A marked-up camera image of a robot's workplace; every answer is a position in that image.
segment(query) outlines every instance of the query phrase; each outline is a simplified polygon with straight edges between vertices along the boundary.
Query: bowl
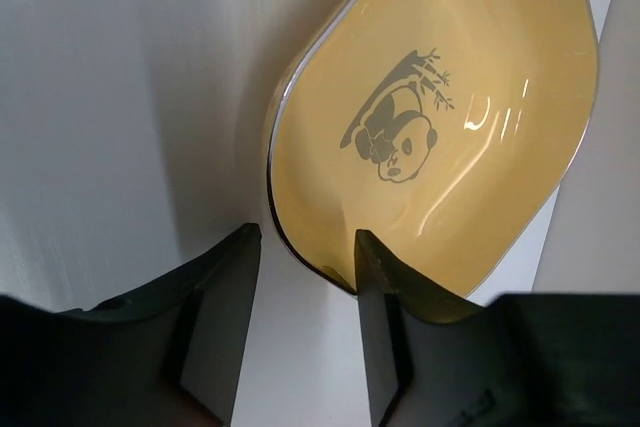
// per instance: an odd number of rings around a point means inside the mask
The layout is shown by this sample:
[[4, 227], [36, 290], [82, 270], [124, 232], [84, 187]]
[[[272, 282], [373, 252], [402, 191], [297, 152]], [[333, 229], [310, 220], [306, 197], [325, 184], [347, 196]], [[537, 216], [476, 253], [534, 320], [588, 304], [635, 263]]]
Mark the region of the bowl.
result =
[[282, 239], [355, 292], [355, 232], [370, 230], [468, 295], [571, 163], [597, 67], [588, 0], [347, 0], [270, 108]]

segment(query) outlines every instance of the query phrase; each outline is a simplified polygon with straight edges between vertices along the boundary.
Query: panda face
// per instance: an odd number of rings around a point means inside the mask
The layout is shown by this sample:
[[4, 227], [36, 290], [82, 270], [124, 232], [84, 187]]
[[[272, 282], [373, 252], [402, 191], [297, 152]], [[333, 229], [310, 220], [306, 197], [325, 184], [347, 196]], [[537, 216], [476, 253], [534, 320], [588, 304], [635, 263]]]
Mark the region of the panda face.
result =
[[378, 165], [382, 180], [401, 183], [414, 178], [427, 160], [436, 140], [429, 120], [420, 116], [408, 122], [392, 140], [393, 151]]

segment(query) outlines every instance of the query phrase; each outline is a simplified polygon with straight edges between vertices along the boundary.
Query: panda illustration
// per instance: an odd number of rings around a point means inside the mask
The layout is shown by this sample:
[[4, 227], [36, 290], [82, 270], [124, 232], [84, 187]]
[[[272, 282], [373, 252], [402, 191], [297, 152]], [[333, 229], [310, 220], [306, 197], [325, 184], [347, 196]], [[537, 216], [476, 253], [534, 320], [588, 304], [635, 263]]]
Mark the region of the panda illustration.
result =
[[436, 110], [454, 109], [442, 88], [449, 73], [439, 73], [432, 50], [421, 57], [407, 55], [387, 75], [347, 128], [340, 147], [354, 144], [363, 160], [378, 168], [383, 181], [402, 183], [415, 179], [438, 142], [431, 119], [425, 114], [429, 97]]

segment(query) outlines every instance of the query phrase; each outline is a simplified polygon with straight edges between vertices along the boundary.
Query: gray printed graphic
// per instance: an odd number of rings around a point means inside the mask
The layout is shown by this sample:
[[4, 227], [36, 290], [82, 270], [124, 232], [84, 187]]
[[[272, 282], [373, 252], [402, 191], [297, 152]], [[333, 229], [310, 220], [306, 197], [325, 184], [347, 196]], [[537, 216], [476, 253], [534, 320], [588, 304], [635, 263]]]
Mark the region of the gray printed graphic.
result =
[[411, 52], [385, 77], [357, 113], [340, 148], [354, 144], [363, 160], [378, 168], [378, 177], [396, 184], [415, 179], [438, 141], [426, 115], [428, 105], [453, 110], [444, 89], [450, 74], [435, 64], [440, 56]]

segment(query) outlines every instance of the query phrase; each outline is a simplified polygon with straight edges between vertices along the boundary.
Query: white wall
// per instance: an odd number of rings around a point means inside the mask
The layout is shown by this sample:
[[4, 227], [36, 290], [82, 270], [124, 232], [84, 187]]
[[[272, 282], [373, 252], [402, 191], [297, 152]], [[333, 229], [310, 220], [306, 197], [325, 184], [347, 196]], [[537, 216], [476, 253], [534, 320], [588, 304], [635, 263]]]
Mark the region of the white wall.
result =
[[640, 292], [640, 0], [613, 0], [596, 104], [560, 188], [535, 289]]
[[91, 307], [259, 221], [263, 112], [340, 1], [0, 0], [0, 292]]

